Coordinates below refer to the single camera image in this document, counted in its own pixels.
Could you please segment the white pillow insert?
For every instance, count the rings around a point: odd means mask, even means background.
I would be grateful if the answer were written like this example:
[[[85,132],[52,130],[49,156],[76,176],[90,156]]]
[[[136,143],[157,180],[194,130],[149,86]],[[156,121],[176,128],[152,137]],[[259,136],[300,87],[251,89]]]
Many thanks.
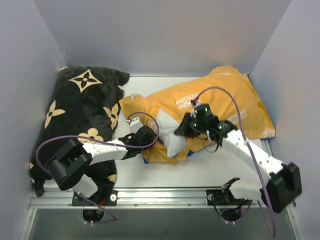
[[[187,145],[183,136],[174,134],[180,123],[162,109],[158,111],[156,122],[159,125],[159,138],[166,148],[167,156],[173,158],[180,154]]]

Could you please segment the yellow blue cartoon pillowcase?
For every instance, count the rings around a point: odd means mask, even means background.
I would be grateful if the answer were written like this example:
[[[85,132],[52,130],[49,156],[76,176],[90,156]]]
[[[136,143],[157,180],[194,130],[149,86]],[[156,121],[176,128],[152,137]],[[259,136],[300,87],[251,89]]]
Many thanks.
[[[219,120],[230,121],[237,127],[242,125],[246,137],[250,139],[276,136],[270,116],[250,80],[231,66],[216,67],[207,76],[170,86],[147,97],[137,93],[129,95],[119,104],[125,117],[143,112],[143,125],[159,132],[156,117],[160,109],[181,123],[185,113],[192,111],[191,100],[196,97],[202,104],[209,104]],[[148,163],[179,164],[186,160],[189,153],[198,152],[209,144],[204,138],[185,138],[186,147],[174,157],[167,156],[167,149],[159,138],[151,148],[142,152],[142,156]]]

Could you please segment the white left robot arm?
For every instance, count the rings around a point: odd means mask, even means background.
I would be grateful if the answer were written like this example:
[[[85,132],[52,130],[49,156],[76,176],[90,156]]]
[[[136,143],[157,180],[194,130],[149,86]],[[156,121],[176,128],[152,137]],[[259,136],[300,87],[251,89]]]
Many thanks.
[[[46,161],[45,167],[60,190],[72,189],[83,196],[88,205],[95,206],[101,201],[101,193],[87,174],[89,167],[107,161],[133,158],[152,147],[155,139],[155,132],[148,126],[107,142],[81,143],[72,138]]]

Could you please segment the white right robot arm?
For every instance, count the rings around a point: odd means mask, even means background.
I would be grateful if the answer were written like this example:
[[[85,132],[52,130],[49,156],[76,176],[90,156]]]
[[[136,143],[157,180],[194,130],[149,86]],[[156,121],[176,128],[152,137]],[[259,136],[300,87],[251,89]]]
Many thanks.
[[[236,155],[262,178],[262,183],[239,177],[225,183],[221,197],[228,205],[238,200],[260,201],[271,205],[273,212],[278,214],[302,194],[299,167],[292,162],[285,164],[244,139],[242,131],[228,120],[220,121],[215,115],[198,117],[186,113],[174,134],[186,138],[197,138],[204,134],[208,140]]]

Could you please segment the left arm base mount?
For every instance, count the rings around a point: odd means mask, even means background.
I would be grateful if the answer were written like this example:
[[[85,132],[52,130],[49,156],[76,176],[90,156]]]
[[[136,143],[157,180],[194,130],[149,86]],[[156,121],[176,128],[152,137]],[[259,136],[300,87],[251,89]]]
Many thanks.
[[[106,202],[104,194],[94,193],[93,196],[89,198],[85,197],[80,192],[74,192],[74,195],[77,199],[82,199],[87,204],[96,207],[96,209],[84,209],[82,211],[82,220],[84,225],[101,225],[113,223],[118,220],[112,212],[104,208],[104,203]]]

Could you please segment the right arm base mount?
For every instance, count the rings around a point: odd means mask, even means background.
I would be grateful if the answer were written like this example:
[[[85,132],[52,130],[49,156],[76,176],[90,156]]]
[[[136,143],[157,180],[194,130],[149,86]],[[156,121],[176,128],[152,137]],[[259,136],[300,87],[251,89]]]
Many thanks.
[[[215,212],[226,225],[235,225],[251,208],[252,200],[236,199],[230,188],[240,180],[234,177],[219,189],[207,189],[206,201],[208,206],[214,207]]]

